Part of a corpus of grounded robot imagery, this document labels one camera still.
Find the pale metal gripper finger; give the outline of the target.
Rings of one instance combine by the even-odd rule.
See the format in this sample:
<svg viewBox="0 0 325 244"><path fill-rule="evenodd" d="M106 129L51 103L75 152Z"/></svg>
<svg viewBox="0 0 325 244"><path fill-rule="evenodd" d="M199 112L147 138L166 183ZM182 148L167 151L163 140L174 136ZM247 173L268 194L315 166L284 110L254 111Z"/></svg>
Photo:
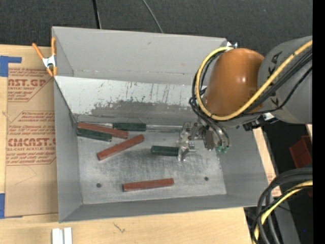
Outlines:
<svg viewBox="0 0 325 244"><path fill-rule="evenodd" d="M198 123L185 122L179 135L179 142L195 140L198 136Z"/></svg>
<svg viewBox="0 0 325 244"><path fill-rule="evenodd" d="M182 142L178 149L177 160L184 161L187 154L194 153L195 151L196 151L196 147L194 141Z"/></svg>

